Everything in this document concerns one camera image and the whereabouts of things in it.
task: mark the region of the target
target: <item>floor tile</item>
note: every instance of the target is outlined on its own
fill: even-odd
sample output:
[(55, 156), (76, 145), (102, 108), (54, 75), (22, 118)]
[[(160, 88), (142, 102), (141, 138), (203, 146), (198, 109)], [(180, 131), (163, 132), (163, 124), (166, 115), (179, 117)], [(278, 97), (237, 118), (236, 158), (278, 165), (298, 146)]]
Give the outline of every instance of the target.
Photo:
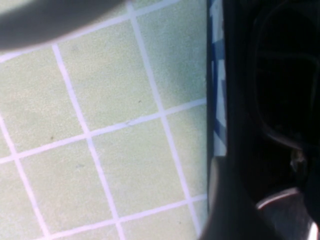
[(206, 106), (167, 117), (191, 196), (207, 193)]
[(51, 48), (0, 65), (0, 113), (18, 152), (82, 133)]
[(120, 216), (184, 199), (159, 119), (93, 139)]
[(0, 166), (0, 239), (30, 240), (42, 236), (14, 162)]
[(157, 111), (129, 21), (59, 46), (91, 130)]
[(164, 107), (206, 95), (206, 3), (180, 2), (137, 21)]
[(187, 206), (122, 224), (126, 240), (195, 240), (196, 232)]
[(119, 240), (119, 235), (116, 226), (113, 225), (58, 238), (58, 240)]
[(10, 155), (8, 144), (6, 143), (4, 135), (0, 131), (0, 158), (4, 158)]
[(50, 233), (112, 217), (86, 141), (24, 158), (22, 165)]

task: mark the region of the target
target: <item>white stripe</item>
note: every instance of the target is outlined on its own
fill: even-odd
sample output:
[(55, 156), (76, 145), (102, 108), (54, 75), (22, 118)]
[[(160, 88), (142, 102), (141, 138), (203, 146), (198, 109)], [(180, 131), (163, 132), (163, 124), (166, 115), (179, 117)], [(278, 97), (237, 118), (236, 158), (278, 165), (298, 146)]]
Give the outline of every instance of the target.
[(148, 55), (147, 55), (147, 50), (145, 48), (145, 44), (144, 44), (144, 41), (142, 39), (140, 28), (139, 28), (137, 19), (136, 19), (135, 14), (134, 14), (134, 7), (133, 7), (132, 3), (129, 2), (129, 1), (126, 3), (126, 7), (127, 7), (127, 10), (128, 10), (128, 12), (130, 14), (130, 20), (131, 20), (131, 23), (132, 23), (134, 35), (135, 35), (136, 41), (138, 43), (138, 46), (139, 46), (139, 49), (140, 49), (140, 52), (141, 52), (141, 56), (142, 56), (142, 59), (143, 59), (143, 64), (144, 64), (144, 67), (145, 67), (145, 70), (146, 70), (146, 73), (147, 73), (147, 76), (148, 76), (148, 79), (149, 79), (149, 83), (150, 83), (150, 86), (151, 86), (151, 89), (152, 89), (152, 94), (153, 94), (154, 100), (156, 102), (156, 105), (158, 107), (159, 113), (161, 115), (162, 125), (163, 125), (164, 131), (165, 131), (165, 135), (167, 137), (167, 140), (168, 140), (168, 143), (169, 143), (169, 146), (170, 146), (170, 150), (171, 150), (171, 154), (172, 154), (172, 157), (173, 157), (173, 160), (174, 160), (174, 164), (175, 164), (178, 176), (180, 178), (180, 182), (181, 182), (181, 185), (182, 185), (182, 189), (183, 189), (185, 198), (186, 198), (186, 200), (188, 202), (188, 207), (189, 207), (189, 210), (190, 210), (190, 213), (191, 213), (192, 221), (194, 223), (196, 233), (199, 236), (200, 233), (201, 233), (200, 223), (199, 223), (198, 217), (196, 215), (195, 207), (192, 204), (192, 202), (190, 201), (191, 197), (190, 197), (189, 189), (188, 189), (188, 186), (187, 186), (187, 181), (186, 181), (185, 175), (183, 173), (183, 169), (182, 169), (182, 166), (181, 166), (181, 163), (180, 163), (178, 152), (177, 152), (177, 149), (176, 149), (176, 146), (175, 146), (175, 143), (174, 143), (171, 131), (170, 131), (170, 127), (169, 127), (169, 124), (168, 124), (168, 120), (167, 120), (166, 115), (165, 115), (165, 110), (164, 110), (164, 107), (162, 105), (161, 98), (160, 98), (160, 95), (159, 95), (159, 92), (158, 92), (158, 89), (157, 89), (157, 85), (156, 85), (156, 82), (155, 82), (154, 74), (153, 74), (153, 71), (152, 71), (152, 68), (151, 68), (151, 65), (150, 65), (150, 62), (149, 62), (149, 58), (148, 58)]
[(121, 122), (121, 123), (117, 123), (115, 125), (111, 125), (111, 126), (107, 126), (104, 128), (100, 128), (97, 130), (93, 130), (91, 132), (92, 136), (97, 136), (97, 135), (101, 135), (101, 134), (105, 134), (105, 133), (110, 133), (116, 130), (120, 130), (120, 129), (124, 129), (130, 126), (134, 126), (137, 124), (141, 124), (141, 123), (145, 123), (154, 119), (160, 118), (160, 114), (159, 113), (154, 113), (151, 115), (147, 115), (147, 116), (141, 116), (139, 118), (130, 120), (130, 121), (126, 121), (126, 122)]
[(25, 174), (25, 171), (22, 167), (22, 164), (20, 162), (20, 159), (18, 158), (17, 156), (17, 152), (16, 152), (16, 148), (15, 148), (15, 145), (9, 135), (9, 132), (7, 130), (7, 127), (5, 125), (5, 122), (3, 120), (3, 118), (0, 116), (0, 128), (1, 128), (1, 131), (3, 133), (3, 136), (4, 136), (4, 139), (10, 149), (10, 152), (12, 154), (12, 158), (14, 160), (14, 163), (16, 165), (16, 168), (18, 170), (18, 173), (19, 173), (19, 176), (22, 180), (22, 183), (23, 183), (23, 186), (25, 188), (25, 191), (29, 197), (29, 200), (31, 202), (31, 205), (32, 205), (32, 209), (34, 211), (34, 214), (36, 216), (36, 219), (40, 225), (40, 228), (42, 230), (42, 233), (45, 237), (49, 236), (49, 231), (48, 231), (48, 228), (47, 228), (47, 225), (44, 221), (44, 218), (39, 210), (39, 207), (38, 207), (38, 204), (37, 204), (37, 201), (36, 201), (36, 197), (31, 189), (31, 186), (30, 186), (30, 183), (27, 179), (27, 176)]
[[(202, 195), (198, 195), (195, 197), (192, 197), (191, 201), (192, 202), (198, 202), (198, 201), (203, 201), (207, 199), (207, 195), (206, 194), (202, 194)], [(161, 212), (165, 212), (171, 209), (175, 209), (175, 208), (179, 208), (182, 207), (184, 205), (188, 204), (187, 200), (183, 200), (183, 201), (178, 201), (178, 202), (174, 202), (174, 203), (170, 203), (164, 206), (160, 206), (160, 207), (156, 207), (154, 209), (150, 209), (150, 210), (146, 210), (146, 211), (142, 211), (142, 212), (138, 212), (132, 215), (128, 215), (128, 216), (123, 216), (119, 218), (119, 223), (123, 223), (123, 222), (128, 222), (128, 221), (132, 221), (132, 220), (137, 220), (137, 219), (141, 219), (147, 216), (152, 216), (154, 214), (158, 214)], [(90, 224), (90, 225), (84, 225), (84, 226), (80, 226), (80, 227), (76, 227), (70, 230), (66, 230), (66, 231), (62, 231), (62, 232), (58, 232), (55, 234), (52, 234), (50, 236), (51, 239), (58, 239), (58, 238), (63, 238), (63, 237), (69, 237), (69, 236), (73, 236), (75, 234), (79, 234), (82, 232), (86, 232), (86, 231), (90, 231), (90, 230), (94, 230), (94, 229), (99, 229), (99, 228), (103, 228), (106, 226), (110, 226), (115, 224), (116, 221), (114, 219), (110, 219), (110, 220), (105, 220), (105, 221), (101, 221), (101, 222), (97, 222), (94, 224)]]
[(106, 196), (107, 201), (109, 203), (109, 207), (110, 207), (110, 210), (111, 210), (112, 218), (116, 221), (116, 228), (117, 228), (117, 231), (118, 231), (118, 234), (119, 234), (119, 238), (120, 238), (120, 240), (125, 240), (126, 238), (125, 238), (123, 229), (120, 226), (120, 224), (117, 223), (117, 221), (119, 219), (119, 216), (118, 216), (118, 213), (117, 213), (117, 210), (116, 210), (116, 206), (115, 206), (115, 203), (114, 203), (110, 188), (108, 186), (108, 183), (107, 183), (103, 168), (101, 166), (98, 154), (96, 152), (96, 148), (95, 148), (94, 143), (92, 141), (92, 137), (90, 136), (90, 131), (89, 131), (88, 126), (87, 126), (87, 124), (85, 122), (85, 118), (84, 118), (84, 116), (82, 114), (82, 111), (81, 111), (81, 108), (79, 106), (76, 94), (75, 94), (75, 92), (73, 90), (73, 87), (72, 87), (68, 72), (67, 72), (66, 67), (64, 65), (64, 62), (62, 60), (59, 47), (56, 44), (54, 44), (52, 46), (52, 49), (53, 49), (57, 64), (59, 66), (59, 69), (61, 71), (62, 77), (64, 79), (64, 82), (65, 82), (65, 85), (66, 85), (67, 92), (69, 94), (70, 100), (71, 100), (72, 105), (74, 107), (74, 110), (76, 112), (77, 118), (78, 118), (78, 120), (80, 122), (80, 125), (82, 127), (82, 130), (83, 130), (83, 132), (84, 132), (84, 134), (86, 136), (86, 141), (87, 141), (89, 150), (91, 152), (91, 156), (93, 158), (93, 161), (94, 161), (94, 164), (95, 164), (95, 168), (96, 168), (98, 176), (100, 178), (100, 181), (101, 181), (105, 196)]
[(165, 115), (175, 114), (175, 113), (178, 113), (178, 112), (181, 112), (181, 111), (185, 111), (185, 110), (188, 110), (188, 109), (191, 109), (191, 108), (194, 108), (194, 107), (198, 107), (198, 106), (201, 106), (201, 105), (205, 105), (205, 104), (207, 104), (207, 99), (206, 98), (197, 99), (197, 100), (194, 100), (194, 101), (190, 101), (190, 102), (184, 103), (184, 104), (182, 104), (180, 106), (171, 107), (171, 108), (165, 110)]

